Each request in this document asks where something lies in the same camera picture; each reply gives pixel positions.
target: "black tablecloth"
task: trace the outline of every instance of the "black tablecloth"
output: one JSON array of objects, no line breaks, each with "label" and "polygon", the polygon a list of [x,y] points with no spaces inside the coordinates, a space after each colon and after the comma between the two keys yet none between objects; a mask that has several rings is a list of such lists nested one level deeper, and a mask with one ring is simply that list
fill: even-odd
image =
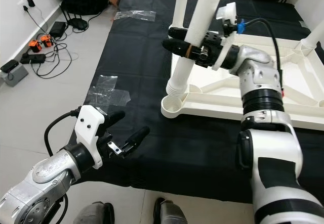
[{"label": "black tablecloth", "polygon": [[[188,2],[185,27],[196,1]],[[268,19],[278,38],[300,40],[310,33],[301,26],[302,19],[292,5],[221,0],[219,6],[230,2],[236,2],[240,18]],[[155,11],[155,22],[115,20],[91,85],[96,85],[99,75],[114,75],[118,76],[115,88],[130,93],[131,101],[122,108],[127,114],[125,119],[110,130],[116,142],[124,142],[145,125],[151,133],[131,157],[109,160],[98,171],[87,173],[82,181],[251,203],[249,180],[235,168],[239,121],[191,115],[167,119],[160,113],[171,69],[171,53],[164,50],[161,41],[167,37],[174,4],[175,0],[120,0],[120,11]],[[213,21],[210,29],[220,30],[220,23]],[[268,36],[262,24],[249,27],[245,33]],[[317,52],[324,58],[320,46]],[[299,183],[323,202],[324,132],[296,129],[296,133],[304,154]]]}]

